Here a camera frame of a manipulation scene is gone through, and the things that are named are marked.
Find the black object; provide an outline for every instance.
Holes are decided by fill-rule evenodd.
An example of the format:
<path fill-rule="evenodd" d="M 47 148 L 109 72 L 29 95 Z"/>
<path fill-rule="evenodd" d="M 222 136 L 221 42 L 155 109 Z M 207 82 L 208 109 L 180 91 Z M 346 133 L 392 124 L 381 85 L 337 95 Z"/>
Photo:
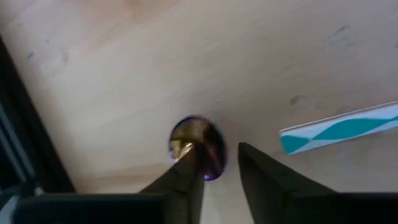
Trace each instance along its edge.
<path fill-rule="evenodd" d="M 199 224 L 204 150 L 195 147 L 138 194 L 32 197 L 16 208 L 14 223 Z"/>
<path fill-rule="evenodd" d="M 255 223 L 398 223 L 398 194 L 339 194 L 246 143 L 239 169 Z"/>
<path fill-rule="evenodd" d="M 36 182 L 44 192 L 75 192 L 0 40 L 0 190 Z"/>

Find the nail file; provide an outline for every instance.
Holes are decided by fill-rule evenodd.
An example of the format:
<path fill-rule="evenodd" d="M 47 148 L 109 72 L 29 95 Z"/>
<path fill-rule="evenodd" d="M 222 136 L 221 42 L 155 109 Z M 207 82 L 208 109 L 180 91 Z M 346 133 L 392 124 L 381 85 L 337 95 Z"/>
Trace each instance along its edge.
<path fill-rule="evenodd" d="M 395 127 L 398 101 L 283 129 L 280 141 L 287 154 L 295 154 Z"/>

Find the black frame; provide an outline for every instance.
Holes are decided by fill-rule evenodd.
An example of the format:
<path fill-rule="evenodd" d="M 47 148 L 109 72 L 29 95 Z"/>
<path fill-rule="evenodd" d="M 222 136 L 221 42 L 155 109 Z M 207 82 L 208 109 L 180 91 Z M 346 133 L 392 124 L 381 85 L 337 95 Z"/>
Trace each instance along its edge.
<path fill-rule="evenodd" d="M 0 190 L 37 182 L 44 192 L 75 192 L 11 56 L 0 39 Z"/>

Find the teal and white strip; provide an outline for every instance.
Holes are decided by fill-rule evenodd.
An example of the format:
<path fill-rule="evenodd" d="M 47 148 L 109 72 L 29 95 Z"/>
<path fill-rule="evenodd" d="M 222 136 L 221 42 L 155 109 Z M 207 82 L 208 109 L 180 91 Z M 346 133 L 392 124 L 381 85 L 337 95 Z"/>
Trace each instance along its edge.
<path fill-rule="evenodd" d="M 295 154 L 395 127 L 397 102 L 284 129 L 280 141 L 286 153 Z"/>

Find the wood grain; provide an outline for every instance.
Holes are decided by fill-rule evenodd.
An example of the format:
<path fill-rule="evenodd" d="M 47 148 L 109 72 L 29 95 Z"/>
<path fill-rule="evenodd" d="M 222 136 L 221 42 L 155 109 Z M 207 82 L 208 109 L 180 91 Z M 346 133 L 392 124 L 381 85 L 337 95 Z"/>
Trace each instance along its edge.
<path fill-rule="evenodd" d="M 247 141 L 341 191 L 391 191 L 397 131 L 286 156 L 279 130 L 398 99 L 395 0 L 0 0 L 0 33 L 80 192 L 135 192 L 189 114 L 229 146 L 204 223 L 251 222 Z"/>

